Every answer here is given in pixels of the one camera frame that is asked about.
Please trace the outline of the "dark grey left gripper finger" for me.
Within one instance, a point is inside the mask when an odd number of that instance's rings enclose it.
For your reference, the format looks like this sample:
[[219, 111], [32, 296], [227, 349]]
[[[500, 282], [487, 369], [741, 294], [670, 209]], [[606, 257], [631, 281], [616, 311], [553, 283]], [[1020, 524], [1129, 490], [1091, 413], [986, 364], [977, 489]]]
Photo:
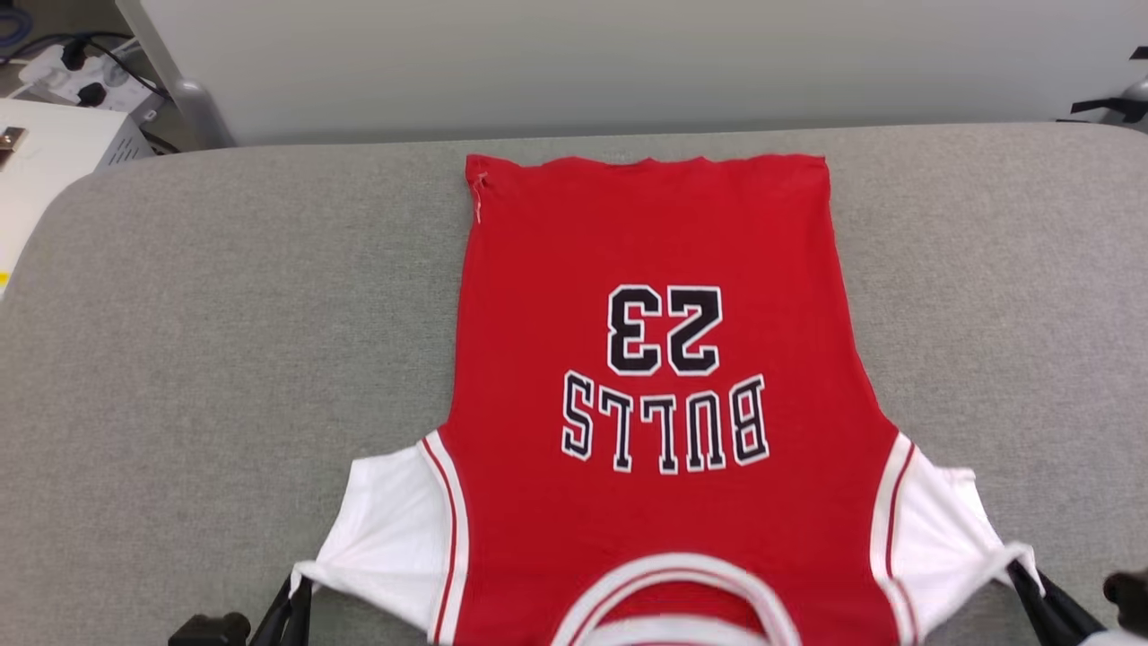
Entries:
[[290, 624], [290, 581], [284, 581], [282, 587], [276, 593], [274, 601], [264, 614], [259, 625], [251, 635], [248, 645], [251, 646], [276, 646], [286, 643], [288, 624]]
[[290, 578], [284, 581], [274, 601], [274, 645], [309, 645], [313, 581], [300, 577], [290, 591]]

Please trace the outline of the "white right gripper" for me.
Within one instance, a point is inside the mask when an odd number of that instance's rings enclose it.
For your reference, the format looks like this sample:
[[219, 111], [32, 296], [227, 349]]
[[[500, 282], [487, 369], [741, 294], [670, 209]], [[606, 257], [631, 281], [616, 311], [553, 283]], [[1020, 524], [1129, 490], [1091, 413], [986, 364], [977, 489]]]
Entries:
[[1107, 630], [1052, 579], [1041, 581], [1041, 596], [1038, 582], [1021, 561], [1010, 562], [1007, 573], [1039, 645], [1148, 646], [1145, 635], [1128, 633], [1124, 629]]

